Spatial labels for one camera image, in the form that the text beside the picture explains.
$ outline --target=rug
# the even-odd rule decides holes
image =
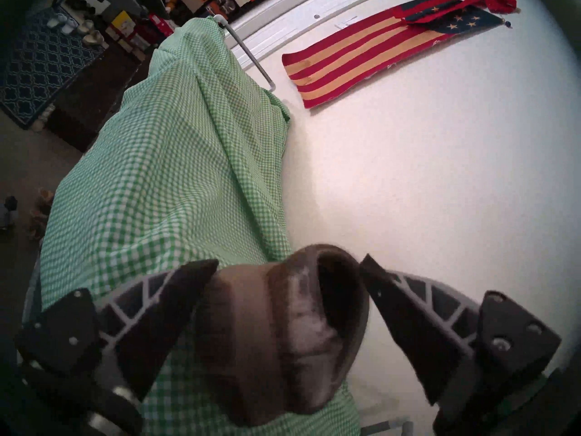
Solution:
[[[70,16],[62,8],[59,12]],[[22,129],[104,51],[100,45],[83,45],[76,31],[65,35],[60,26],[48,28],[53,15],[49,8],[29,17],[0,66],[0,108]]]

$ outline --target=cloth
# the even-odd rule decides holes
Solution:
[[[309,109],[332,100],[374,73],[439,42],[503,23],[501,18],[475,6],[458,8],[421,25],[412,24],[413,16],[408,17],[410,21],[404,19],[406,11],[420,12],[425,17],[431,13],[439,15],[442,6],[462,3],[453,0],[426,8],[430,1],[414,0],[392,7],[305,50],[283,54],[282,63],[296,84],[304,107]]]
[[[44,308],[78,287],[95,299],[192,260],[224,267],[291,253],[281,196],[289,113],[223,39],[211,19],[177,29],[61,182],[41,253]],[[193,340],[192,322],[142,405],[144,434],[359,434],[346,385],[312,416],[235,427],[208,392]]]

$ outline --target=metal rod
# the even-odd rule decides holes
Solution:
[[[270,76],[268,76],[268,73],[266,73],[266,71],[262,68],[262,65],[260,65],[260,62],[258,62],[258,60],[256,60],[256,58],[252,55],[252,53],[250,52],[248,47],[244,44],[244,42],[238,36],[236,31],[234,31],[232,29],[232,27],[228,24],[226,19],[224,17],[222,17],[221,15],[214,15],[214,21],[216,23],[220,23],[222,26],[224,26],[228,30],[228,32],[232,35],[232,37],[234,37],[234,40],[236,42],[238,42],[238,45],[240,45],[240,47],[248,55],[248,57],[250,58],[252,63],[254,65],[256,65],[256,68],[258,69],[258,71],[260,73],[262,73],[262,76],[264,76],[264,78],[267,80],[268,85],[270,86],[269,92],[274,92],[274,90],[277,88],[277,86],[274,84],[274,81],[272,79],[270,79]]]

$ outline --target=american flag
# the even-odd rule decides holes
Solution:
[[[306,50],[283,54],[282,63],[296,84],[305,108],[338,97],[372,74],[458,34],[502,25],[504,20],[478,7],[467,5],[428,23],[415,20],[441,14],[461,5],[460,0],[423,9],[430,0],[414,0],[372,15]],[[405,18],[402,11],[420,10]]]

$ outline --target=red stripe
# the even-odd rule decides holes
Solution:
[[[377,67],[374,67],[370,70],[367,70],[365,73],[362,73],[361,75],[357,76],[356,78],[352,79],[351,81],[349,81],[345,84],[342,84],[341,86],[339,86],[338,88],[336,88],[332,92],[329,92],[326,95],[323,95],[323,96],[321,96],[319,98],[315,98],[315,99],[303,100],[304,107],[306,109],[310,109],[310,108],[313,108],[314,106],[318,106],[320,104],[323,104],[325,101],[329,101],[333,98],[336,98],[339,95],[341,95],[342,93],[344,93],[345,91],[347,91],[348,89],[352,88],[359,81],[364,80],[365,78],[371,76],[374,73],[377,73],[380,70],[383,70],[385,67],[388,67],[389,65],[392,65],[396,62],[399,62],[400,60],[406,59],[406,57],[413,56],[414,54],[417,54],[420,51],[423,51],[426,48],[431,47],[433,45],[433,43],[436,41],[444,41],[444,40],[449,39],[450,37],[454,37],[454,36],[455,36],[455,34],[442,34],[442,36],[440,36],[440,37],[437,37],[433,40],[430,40],[429,42],[425,42],[424,44],[421,44],[415,48],[412,48],[411,50],[405,51],[402,54],[395,56],[386,62],[383,62],[382,64],[378,65]]]
[[[335,54],[326,57],[325,59],[321,60],[320,62],[317,62],[315,65],[311,65],[310,67],[305,68],[304,70],[301,70],[298,73],[295,73],[293,75],[290,75],[289,78],[290,79],[302,79],[305,78],[307,76],[309,76],[310,74],[313,74],[315,72],[318,72],[321,68],[328,66],[330,63],[333,63],[334,61],[336,61],[337,59],[339,59],[341,56],[344,56],[345,54],[353,51],[356,48],[359,48],[360,46],[366,44],[369,40],[374,39],[375,37],[377,37],[378,35],[383,34],[384,32],[388,32],[391,31],[395,28],[399,28],[400,26],[404,26],[406,25],[406,22],[397,22],[394,23],[391,26],[385,27],[383,29],[380,29],[379,31],[373,32],[369,35],[366,35],[365,37],[363,37],[362,39],[358,40],[357,42],[352,43],[351,45],[349,45],[348,47],[343,48],[342,50],[337,51]]]
[[[383,12],[379,12],[376,13],[375,15],[372,15],[371,17],[367,17],[366,19],[361,20],[360,22],[353,23],[351,26],[347,26],[345,29],[341,29],[340,31],[334,34],[331,34],[329,37],[325,37],[320,42],[311,45],[310,47],[306,48],[303,51],[283,54],[282,64],[284,66],[287,66],[290,64],[297,63],[301,60],[305,60],[307,59],[307,57],[311,57],[313,54],[316,54],[319,51],[324,50],[325,48],[329,48],[331,45],[335,45],[337,42],[340,42],[341,40],[347,37],[351,37],[353,34],[356,34],[359,31],[362,31],[370,26],[373,26],[376,23],[387,20],[393,16],[393,12],[398,7],[399,6],[386,9]]]
[[[306,85],[299,85],[297,89],[299,92],[312,92],[331,81],[337,79],[339,76],[353,70],[356,67],[359,67],[362,63],[367,62],[370,59],[373,59],[376,56],[379,56],[381,53],[389,50],[390,48],[398,46],[400,43],[405,42],[409,38],[421,34],[422,32],[427,31],[427,28],[420,26],[420,25],[413,25],[409,26],[406,30],[400,32],[399,34],[394,35],[390,39],[386,40],[385,42],[374,46],[368,51],[360,54],[357,57],[354,57],[349,62],[341,65],[341,67],[336,68],[332,72],[327,73],[321,79],[312,82]]]

